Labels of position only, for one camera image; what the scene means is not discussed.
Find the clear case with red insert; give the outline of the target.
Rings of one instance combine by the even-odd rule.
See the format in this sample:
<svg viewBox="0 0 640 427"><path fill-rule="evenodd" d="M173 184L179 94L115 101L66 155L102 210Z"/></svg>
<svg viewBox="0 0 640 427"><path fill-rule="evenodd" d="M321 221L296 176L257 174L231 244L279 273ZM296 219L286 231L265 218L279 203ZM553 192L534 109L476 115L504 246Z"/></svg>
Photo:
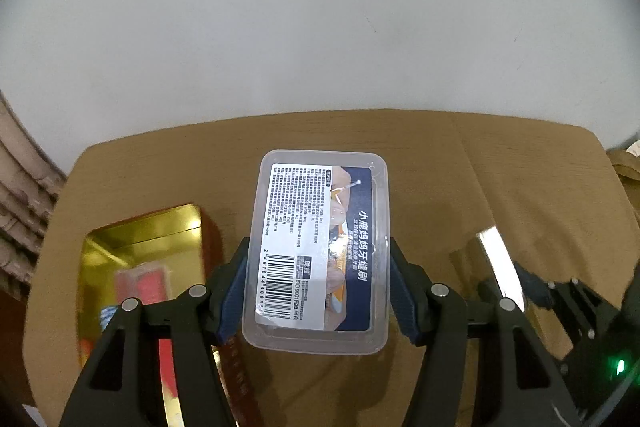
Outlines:
<svg viewBox="0 0 640 427"><path fill-rule="evenodd" d="M144 262L114 274L115 299L121 303L137 298L144 305L169 300L171 290L167 269L160 262Z"/></svg>

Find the clear plastic floss box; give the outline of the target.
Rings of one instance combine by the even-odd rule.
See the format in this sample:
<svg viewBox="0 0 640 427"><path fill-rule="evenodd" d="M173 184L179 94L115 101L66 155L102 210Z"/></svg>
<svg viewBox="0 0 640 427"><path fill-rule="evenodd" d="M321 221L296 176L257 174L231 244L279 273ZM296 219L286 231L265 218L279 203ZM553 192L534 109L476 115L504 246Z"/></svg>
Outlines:
<svg viewBox="0 0 640 427"><path fill-rule="evenodd" d="M373 355L390 321L390 187L372 153L272 150L248 239L242 333L252 346Z"/></svg>

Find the red round-cornered tape measure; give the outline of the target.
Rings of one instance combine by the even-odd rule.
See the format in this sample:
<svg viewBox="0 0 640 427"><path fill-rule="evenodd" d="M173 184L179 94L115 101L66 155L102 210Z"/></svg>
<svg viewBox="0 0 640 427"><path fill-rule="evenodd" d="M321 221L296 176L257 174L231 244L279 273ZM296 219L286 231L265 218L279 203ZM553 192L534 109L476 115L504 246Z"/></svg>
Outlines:
<svg viewBox="0 0 640 427"><path fill-rule="evenodd" d="M88 362L94 347L96 347L96 340L92 338L80 338L78 340L79 361L81 367L84 367Z"/></svg>

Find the silver gold metal bar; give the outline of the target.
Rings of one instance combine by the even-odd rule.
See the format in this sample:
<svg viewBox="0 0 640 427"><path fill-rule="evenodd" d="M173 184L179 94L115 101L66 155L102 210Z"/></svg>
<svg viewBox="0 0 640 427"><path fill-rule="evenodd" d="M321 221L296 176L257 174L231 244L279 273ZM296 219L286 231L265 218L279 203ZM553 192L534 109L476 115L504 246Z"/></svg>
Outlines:
<svg viewBox="0 0 640 427"><path fill-rule="evenodd" d="M509 298L525 311L525 296L514 261L498 228L475 234L462 248L449 255L465 297L480 297L480 285L489 299Z"/></svg>

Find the blue patterned keychain case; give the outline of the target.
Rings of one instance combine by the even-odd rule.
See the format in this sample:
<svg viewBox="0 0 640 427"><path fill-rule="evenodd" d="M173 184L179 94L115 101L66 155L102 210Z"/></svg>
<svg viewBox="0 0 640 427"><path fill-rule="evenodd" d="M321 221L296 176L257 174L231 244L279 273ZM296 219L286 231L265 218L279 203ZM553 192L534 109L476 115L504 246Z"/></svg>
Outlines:
<svg viewBox="0 0 640 427"><path fill-rule="evenodd" d="M102 332L104 332L108 324L110 324L111 319L114 317L118 309L119 306L107 306L100 310L99 325Z"/></svg>

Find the brown wooden cabinet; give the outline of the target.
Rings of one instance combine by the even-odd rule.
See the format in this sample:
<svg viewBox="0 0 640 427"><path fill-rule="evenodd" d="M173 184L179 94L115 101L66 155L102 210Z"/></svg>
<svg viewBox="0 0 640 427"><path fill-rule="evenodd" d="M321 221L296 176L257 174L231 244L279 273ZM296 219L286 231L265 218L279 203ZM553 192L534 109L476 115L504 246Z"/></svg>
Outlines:
<svg viewBox="0 0 640 427"><path fill-rule="evenodd" d="M26 307L2 291L0 312L1 425L35 426L24 408L35 404L23 360Z"/></svg>

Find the gold red toffee tin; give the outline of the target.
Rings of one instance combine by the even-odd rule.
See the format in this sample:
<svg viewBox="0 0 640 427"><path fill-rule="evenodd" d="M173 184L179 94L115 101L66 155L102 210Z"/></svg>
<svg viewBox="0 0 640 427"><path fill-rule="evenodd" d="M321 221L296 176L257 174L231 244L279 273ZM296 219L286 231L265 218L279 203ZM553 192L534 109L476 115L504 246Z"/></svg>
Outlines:
<svg viewBox="0 0 640 427"><path fill-rule="evenodd" d="M178 297L224 261L217 225L198 205L171 207L107 225L82 244L77 291L77 351L89 360L108 321L128 297L144 305ZM157 341L164 411L168 426L184 426L170 340ZM235 426L265 426L246 366L241 341L232 336L212 348Z"/></svg>

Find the tan object at table edge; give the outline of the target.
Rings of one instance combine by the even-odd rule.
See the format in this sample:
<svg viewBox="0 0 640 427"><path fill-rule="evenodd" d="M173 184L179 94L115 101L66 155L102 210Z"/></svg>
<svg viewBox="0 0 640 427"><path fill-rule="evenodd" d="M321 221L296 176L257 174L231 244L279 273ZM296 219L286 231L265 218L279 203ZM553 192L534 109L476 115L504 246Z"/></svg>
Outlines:
<svg viewBox="0 0 640 427"><path fill-rule="evenodd" d="M640 141L630 144L625 150L609 150L606 155L634 208L637 221L640 221Z"/></svg>

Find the beige patterned curtain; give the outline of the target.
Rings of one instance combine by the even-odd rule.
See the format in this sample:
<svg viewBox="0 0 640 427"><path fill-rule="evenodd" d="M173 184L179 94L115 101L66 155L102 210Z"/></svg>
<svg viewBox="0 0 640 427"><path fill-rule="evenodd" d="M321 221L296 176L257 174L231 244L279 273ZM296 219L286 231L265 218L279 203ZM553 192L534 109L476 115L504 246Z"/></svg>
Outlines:
<svg viewBox="0 0 640 427"><path fill-rule="evenodd" d="M66 176L1 99L1 290L28 299L53 209Z"/></svg>

